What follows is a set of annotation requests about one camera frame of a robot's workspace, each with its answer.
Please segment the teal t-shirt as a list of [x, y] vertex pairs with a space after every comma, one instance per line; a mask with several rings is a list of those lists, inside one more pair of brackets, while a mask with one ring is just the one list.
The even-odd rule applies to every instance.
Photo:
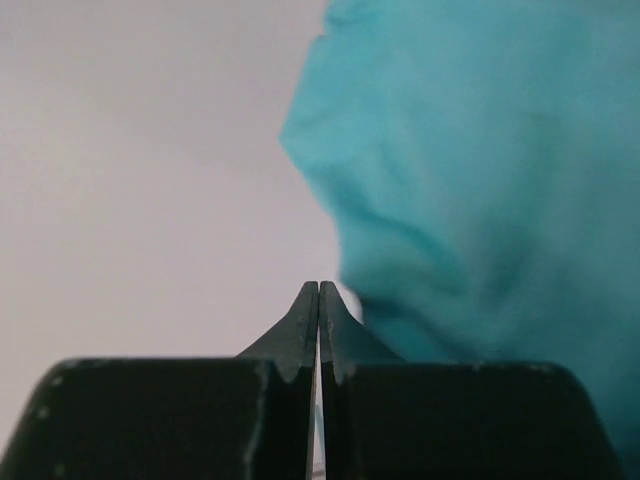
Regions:
[[280, 135], [364, 323], [584, 384], [639, 475], [639, 5], [331, 1]]

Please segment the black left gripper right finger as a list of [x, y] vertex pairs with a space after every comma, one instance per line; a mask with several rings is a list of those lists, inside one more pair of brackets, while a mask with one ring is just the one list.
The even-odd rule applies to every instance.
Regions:
[[409, 363], [319, 288], [330, 479], [620, 479], [593, 404], [548, 363]]

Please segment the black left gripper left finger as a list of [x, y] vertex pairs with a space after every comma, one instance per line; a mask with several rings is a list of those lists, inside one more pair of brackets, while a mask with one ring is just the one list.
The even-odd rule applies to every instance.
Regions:
[[5, 479], [307, 479], [319, 287], [231, 358], [73, 358], [35, 387]]

